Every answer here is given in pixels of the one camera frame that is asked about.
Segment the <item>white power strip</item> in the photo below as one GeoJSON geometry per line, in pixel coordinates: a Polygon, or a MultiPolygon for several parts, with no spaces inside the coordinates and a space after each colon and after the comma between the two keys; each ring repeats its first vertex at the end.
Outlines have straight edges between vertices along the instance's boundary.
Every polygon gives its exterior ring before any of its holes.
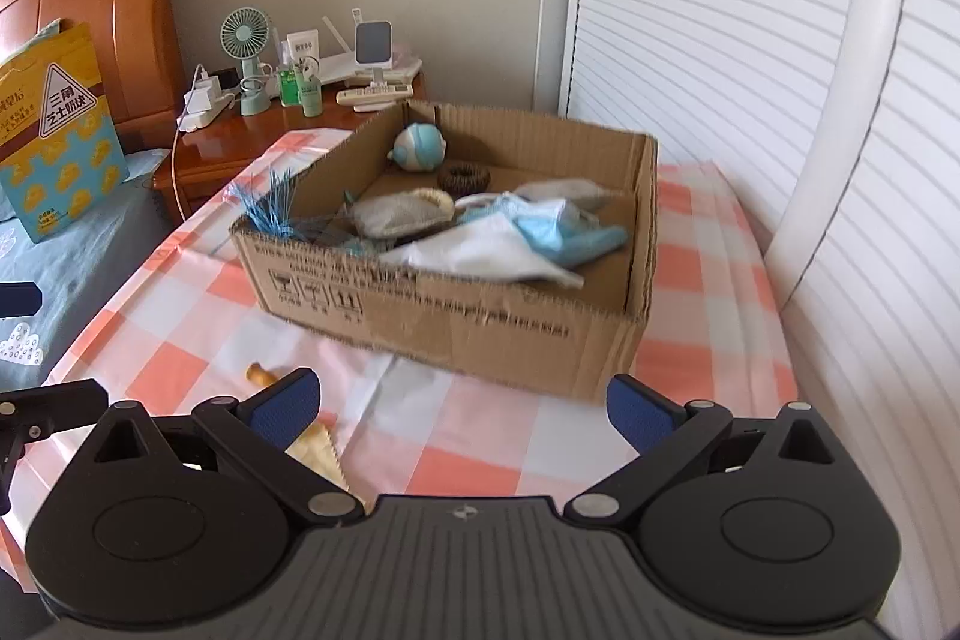
{"type": "Polygon", "coordinates": [[[233,104],[235,93],[224,89],[216,74],[202,64],[195,67],[192,83],[184,94],[184,105],[176,122],[179,133],[194,133],[212,125],[233,104]]]}

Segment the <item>yellow blue snack bag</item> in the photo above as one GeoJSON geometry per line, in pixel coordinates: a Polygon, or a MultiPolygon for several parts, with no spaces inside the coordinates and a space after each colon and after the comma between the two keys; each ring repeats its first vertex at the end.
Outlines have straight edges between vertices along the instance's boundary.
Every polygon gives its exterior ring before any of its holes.
{"type": "Polygon", "coordinates": [[[2,191],[29,238],[80,221],[127,179],[93,34],[47,26],[2,64],[2,191]]]}

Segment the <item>white card box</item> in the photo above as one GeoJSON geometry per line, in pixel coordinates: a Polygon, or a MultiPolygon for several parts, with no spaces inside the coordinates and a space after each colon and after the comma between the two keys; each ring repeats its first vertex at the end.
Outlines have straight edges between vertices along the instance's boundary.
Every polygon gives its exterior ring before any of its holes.
{"type": "Polygon", "coordinates": [[[295,64],[309,70],[319,70],[320,35],[317,29],[290,32],[286,36],[286,44],[295,64]]]}

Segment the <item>white phone stand mirror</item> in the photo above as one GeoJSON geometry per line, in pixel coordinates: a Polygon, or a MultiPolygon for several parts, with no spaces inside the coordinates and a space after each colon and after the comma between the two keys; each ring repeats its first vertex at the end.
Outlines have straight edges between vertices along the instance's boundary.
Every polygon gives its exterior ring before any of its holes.
{"type": "Polygon", "coordinates": [[[412,78],[395,68],[394,36],[387,19],[366,19],[360,7],[352,9],[355,25],[355,76],[373,85],[408,85],[412,78]]]}

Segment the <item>yellow lens cloth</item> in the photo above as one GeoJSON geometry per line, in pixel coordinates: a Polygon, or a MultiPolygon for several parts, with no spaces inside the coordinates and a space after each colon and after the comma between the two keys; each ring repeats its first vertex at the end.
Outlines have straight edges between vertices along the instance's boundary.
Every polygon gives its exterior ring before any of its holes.
{"type": "Polygon", "coordinates": [[[340,452],[335,442],[335,429],[338,419],[334,413],[320,411],[313,424],[306,431],[298,435],[295,442],[286,448],[286,455],[296,459],[302,466],[324,477],[335,486],[347,491],[354,498],[358,498],[363,509],[368,509],[368,503],[363,497],[353,491],[348,484],[347,475],[340,463],[340,452]]]}

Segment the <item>cardboard box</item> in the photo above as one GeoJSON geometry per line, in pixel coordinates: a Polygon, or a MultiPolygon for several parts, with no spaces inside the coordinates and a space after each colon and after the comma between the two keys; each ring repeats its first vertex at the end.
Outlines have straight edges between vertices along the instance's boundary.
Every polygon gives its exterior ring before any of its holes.
{"type": "Polygon", "coordinates": [[[542,113],[407,101],[376,113],[293,177],[291,218],[324,239],[270,236],[241,216],[229,232],[263,310],[296,325],[434,367],[537,393],[599,403],[631,369],[651,315],[658,255],[658,143],[649,135],[542,113]],[[431,187],[387,152],[413,124],[438,128],[456,164],[496,190],[584,179],[608,191],[599,211],[623,247],[581,266],[579,286],[454,276],[361,257],[343,247],[345,200],[431,187]]]}

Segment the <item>white louvered wardrobe door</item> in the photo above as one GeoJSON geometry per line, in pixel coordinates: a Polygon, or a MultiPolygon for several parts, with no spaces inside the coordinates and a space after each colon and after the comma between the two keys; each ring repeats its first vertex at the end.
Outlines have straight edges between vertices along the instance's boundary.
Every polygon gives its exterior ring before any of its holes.
{"type": "Polygon", "coordinates": [[[900,531],[887,626],[957,629],[958,0],[569,0],[560,110],[726,177],[900,531]]]}

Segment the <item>brown hair scrunchie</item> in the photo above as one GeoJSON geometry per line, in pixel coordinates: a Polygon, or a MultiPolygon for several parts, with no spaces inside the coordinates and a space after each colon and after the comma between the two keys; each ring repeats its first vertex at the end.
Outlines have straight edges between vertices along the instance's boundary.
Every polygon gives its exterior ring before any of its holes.
{"type": "Polygon", "coordinates": [[[475,163],[444,164],[438,172],[438,187],[454,200],[483,193],[490,185],[491,174],[475,163]]]}

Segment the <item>green tube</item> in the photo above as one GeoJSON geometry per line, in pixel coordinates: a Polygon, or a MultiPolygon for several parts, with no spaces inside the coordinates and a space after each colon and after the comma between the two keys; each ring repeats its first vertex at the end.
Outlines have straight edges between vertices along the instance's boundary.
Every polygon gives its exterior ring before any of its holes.
{"type": "Polygon", "coordinates": [[[298,81],[299,105],[302,115],[312,119],[322,113],[322,96],[320,81],[317,76],[319,60],[312,55],[304,55],[296,65],[296,81],[298,81]]]}

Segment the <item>green bottle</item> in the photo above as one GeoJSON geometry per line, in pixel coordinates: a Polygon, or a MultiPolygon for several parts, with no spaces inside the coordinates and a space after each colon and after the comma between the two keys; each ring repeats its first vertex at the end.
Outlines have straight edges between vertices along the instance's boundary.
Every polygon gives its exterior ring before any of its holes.
{"type": "Polygon", "coordinates": [[[296,78],[296,65],[290,55],[283,55],[277,68],[280,103],[283,107],[295,107],[299,104],[299,86],[296,78]]]}

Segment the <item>white router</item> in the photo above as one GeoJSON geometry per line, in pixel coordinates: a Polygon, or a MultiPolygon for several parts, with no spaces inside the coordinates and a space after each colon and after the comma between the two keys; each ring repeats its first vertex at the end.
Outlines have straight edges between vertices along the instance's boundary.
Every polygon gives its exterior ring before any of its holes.
{"type": "MultiPolygon", "coordinates": [[[[370,67],[362,67],[355,60],[355,53],[348,47],[347,39],[340,34],[334,23],[322,16],[322,23],[327,26],[327,32],[340,46],[340,53],[327,55],[319,60],[319,80],[322,86],[343,83],[344,85],[359,86],[369,83],[374,76],[370,67]]],[[[394,55],[391,68],[383,68],[382,76],[387,83],[411,83],[420,74],[423,60],[408,52],[394,55]]]]}

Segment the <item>small wooden mushroom toy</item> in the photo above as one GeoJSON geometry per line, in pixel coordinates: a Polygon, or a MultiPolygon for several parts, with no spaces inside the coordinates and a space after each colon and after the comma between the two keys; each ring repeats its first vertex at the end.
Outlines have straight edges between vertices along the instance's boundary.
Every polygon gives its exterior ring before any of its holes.
{"type": "Polygon", "coordinates": [[[274,372],[262,367],[258,362],[252,362],[252,364],[247,365],[245,369],[245,380],[250,381],[252,385],[256,385],[257,388],[270,388],[274,386],[278,381],[278,377],[274,372]]]}

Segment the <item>white face mask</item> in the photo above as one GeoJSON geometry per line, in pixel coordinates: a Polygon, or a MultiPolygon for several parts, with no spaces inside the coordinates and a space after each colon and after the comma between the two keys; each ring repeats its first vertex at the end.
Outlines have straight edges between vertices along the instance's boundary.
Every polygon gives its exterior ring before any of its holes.
{"type": "Polygon", "coordinates": [[[523,232],[503,214],[457,224],[421,241],[381,253],[391,265],[425,269],[439,275],[494,283],[551,281],[581,289],[584,280],[530,247],[523,232]]]}

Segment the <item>blue surgical mask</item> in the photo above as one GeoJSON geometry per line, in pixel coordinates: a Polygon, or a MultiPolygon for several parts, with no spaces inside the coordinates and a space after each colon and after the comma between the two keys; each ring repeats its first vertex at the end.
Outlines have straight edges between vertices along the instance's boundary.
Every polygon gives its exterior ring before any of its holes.
{"type": "Polygon", "coordinates": [[[516,227],[530,247],[566,269],[599,260],[620,250],[630,236],[623,226],[604,226],[596,214],[583,211],[566,198],[531,202],[516,193],[478,193],[455,202],[457,222],[500,214],[516,227]]]}

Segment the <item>blue white round toy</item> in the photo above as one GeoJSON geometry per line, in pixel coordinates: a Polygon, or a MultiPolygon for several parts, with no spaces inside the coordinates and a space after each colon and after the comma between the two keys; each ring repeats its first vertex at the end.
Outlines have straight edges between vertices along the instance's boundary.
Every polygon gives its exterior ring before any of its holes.
{"type": "Polygon", "coordinates": [[[446,159],[448,143],[432,124],[411,124],[400,131],[387,159],[407,172],[433,172],[446,159]]]}

